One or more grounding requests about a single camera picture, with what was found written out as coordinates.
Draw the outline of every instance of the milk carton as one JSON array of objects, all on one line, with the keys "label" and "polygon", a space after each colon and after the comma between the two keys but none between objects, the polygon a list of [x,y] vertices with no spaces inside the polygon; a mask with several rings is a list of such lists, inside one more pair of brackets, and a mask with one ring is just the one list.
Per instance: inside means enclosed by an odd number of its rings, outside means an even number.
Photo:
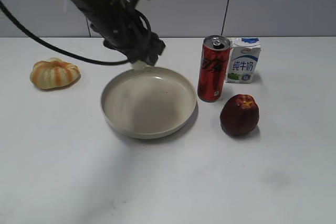
[{"label": "milk carton", "polygon": [[258,38],[233,38],[226,82],[251,83],[260,51]]}]

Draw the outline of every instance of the coca-cola can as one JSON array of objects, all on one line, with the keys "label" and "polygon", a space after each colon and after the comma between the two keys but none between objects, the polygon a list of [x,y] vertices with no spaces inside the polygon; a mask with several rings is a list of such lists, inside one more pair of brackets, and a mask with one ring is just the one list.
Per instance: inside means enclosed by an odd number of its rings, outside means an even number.
[{"label": "coca-cola can", "polygon": [[204,39],[197,88],[198,97],[203,101],[214,102],[221,97],[230,49],[230,40],[223,36]]}]

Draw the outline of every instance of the can pull tab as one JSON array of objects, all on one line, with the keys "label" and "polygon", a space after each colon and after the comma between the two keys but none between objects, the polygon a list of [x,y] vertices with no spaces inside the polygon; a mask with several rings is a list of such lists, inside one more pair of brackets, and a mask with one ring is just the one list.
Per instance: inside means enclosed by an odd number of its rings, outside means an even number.
[{"label": "can pull tab", "polygon": [[214,46],[214,49],[222,49],[222,48],[224,48],[224,45],[217,38],[213,39],[212,44]]}]

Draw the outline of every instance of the white plate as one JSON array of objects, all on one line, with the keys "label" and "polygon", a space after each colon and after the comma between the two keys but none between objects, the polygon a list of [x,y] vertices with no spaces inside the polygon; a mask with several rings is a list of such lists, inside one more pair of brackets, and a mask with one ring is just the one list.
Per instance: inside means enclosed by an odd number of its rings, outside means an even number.
[{"label": "white plate", "polygon": [[126,136],[164,137],[179,130],[195,110],[192,84],[159,67],[129,70],[112,79],[101,95],[107,122]]}]

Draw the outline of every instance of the black cable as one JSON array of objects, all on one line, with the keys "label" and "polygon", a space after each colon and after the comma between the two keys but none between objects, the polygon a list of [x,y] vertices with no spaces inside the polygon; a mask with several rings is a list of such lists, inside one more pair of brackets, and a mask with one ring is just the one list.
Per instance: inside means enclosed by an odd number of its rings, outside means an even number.
[{"label": "black cable", "polygon": [[223,19],[222,32],[220,33],[221,35],[223,35],[223,32],[224,32],[224,26],[225,26],[226,15],[227,15],[227,10],[228,10],[229,4],[230,4],[230,0],[227,0],[226,8],[225,8],[225,14],[224,14],[224,19]]},{"label": "black cable", "polygon": [[24,32],[29,38],[33,39],[34,41],[36,41],[37,43],[41,44],[42,46],[45,46],[53,51],[56,51],[60,54],[75,58],[77,60],[82,60],[88,63],[92,63],[92,64],[97,64],[97,65],[106,65],[106,66],[116,66],[116,65],[122,65],[125,63],[128,63],[128,60],[123,60],[123,61],[116,61],[116,62],[108,62],[108,61],[99,61],[99,60],[92,60],[92,59],[88,59],[79,55],[75,55],[71,52],[67,52],[64,51],[58,47],[55,47],[47,42],[45,42],[44,40],[40,39],[39,37],[37,37],[36,35],[34,35],[32,32],[30,32],[26,27],[24,27],[11,13],[10,11],[6,8],[6,6],[3,4],[2,1],[0,1],[0,9],[1,11],[7,16],[7,18],[9,18],[13,24],[19,28],[22,32]]},{"label": "black cable", "polygon": [[146,24],[146,28],[147,28],[147,37],[146,37],[146,41],[145,41],[145,45],[147,46],[149,44],[149,41],[151,40],[151,34],[152,34],[152,29],[151,29],[151,24],[149,24],[148,19],[145,17],[145,15],[143,15],[141,12],[139,12],[138,10],[135,10],[136,13],[139,15],[139,17],[142,18],[142,20],[145,22]]},{"label": "black cable", "polygon": [[92,38],[92,36],[91,36],[91,31],[90,31],[89,21],[88,21],[88,19],[87,19],[86,17],[85,17],[85,20],[86,20],[86,25],[88,26],[89,36],[90,36],[90,38]]}]

